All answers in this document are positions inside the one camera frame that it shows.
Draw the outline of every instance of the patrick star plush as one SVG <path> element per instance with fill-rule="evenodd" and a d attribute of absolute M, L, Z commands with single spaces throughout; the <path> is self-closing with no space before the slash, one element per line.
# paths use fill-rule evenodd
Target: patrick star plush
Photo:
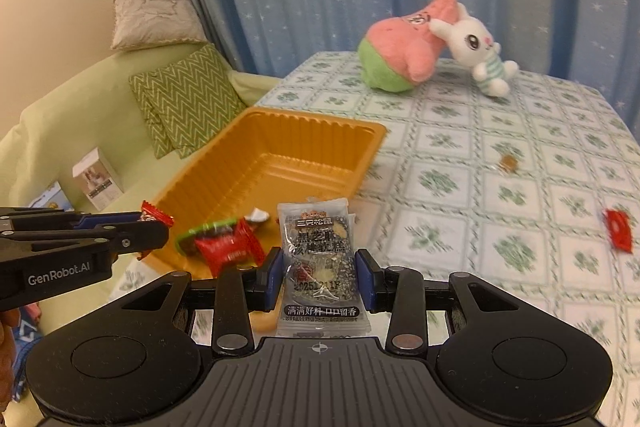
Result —
<path fill-rule="evenodd" d="M 433 0 L 405 17 L 376 22 L 360 42 L 362 79 L 369 87 L 400 92 L 429 80 L 445 42 L 431 33 L 429 22 L 458 22 L 458 0 Z"/>

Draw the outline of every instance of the sofa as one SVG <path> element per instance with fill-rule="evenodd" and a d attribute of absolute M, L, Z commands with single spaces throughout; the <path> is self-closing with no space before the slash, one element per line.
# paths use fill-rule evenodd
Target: sofa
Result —
<path fill-rule="evenodd" d="M 27 107 L 19 123 L 0 140 L 2 206 L 26 206 L 58 180 L 76 210 L 95 212 L 73 181 L 71 169 L 96 146 L 113 166 L 124 191 L 104 212 L 139 210 L 143 200 L 153 200 L 190 158 L 180 159 L 175 151 L 155 158 L 128 78 L 181 60 L 202 45 L 116 53 Z M 231 67 L 227 74 L 247 105 L 257 102 L 279 81 Z M 48 333 L 105 304 L 131 259 L 132 255 L 121 256 L 107 281 L 41 302 L 41 330 Z M 10 404 L 5 418 L 10 427 L 28 427 L 36 425 L 41 415 L 29 395 Z"/>

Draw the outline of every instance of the tablecloth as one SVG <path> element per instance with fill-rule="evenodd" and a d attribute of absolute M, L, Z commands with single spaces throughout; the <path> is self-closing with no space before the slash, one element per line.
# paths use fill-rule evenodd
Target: tablecloth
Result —
<path fill-rule="evenodd" d="M 469 271 L 589 333 L 614 366 L 599 419 L 640 423 L 640 255 L 612 251 L 602 220 L 624 210 L 638 234 L 640 148 L 597 90 L 521 71 L 490 99 L 441 59 L 429 82 L 389 94 L 362 83 L 356 54 L 323 52 L 257 105 L 383 123 L 350 205 L 356 247 L 431 279 Z M 517 173 L 497 168 L 505 153 Z"/>

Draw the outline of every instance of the transparent snack wrapper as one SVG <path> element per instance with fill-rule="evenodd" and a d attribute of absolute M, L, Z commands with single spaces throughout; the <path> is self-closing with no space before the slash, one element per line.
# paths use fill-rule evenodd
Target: transparent snack wrapper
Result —
<path fill-rule="evenodd" d="M 286 274 L 277 334 L 366 335 L 370 324 L 358 293 L 348 200 L 281 203 L 278 217 Z"/>

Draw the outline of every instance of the human hand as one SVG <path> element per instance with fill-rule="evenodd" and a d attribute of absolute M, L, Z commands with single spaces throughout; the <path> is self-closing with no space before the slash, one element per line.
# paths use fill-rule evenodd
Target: human hand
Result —
<path fill-rule="evenodd" d="M 15 343 L 11 328 L 20 324 L 20 311 L 0 312 L 0 425 L 4 424 L 2 412 L 11 401 L 14 387 Z"/>

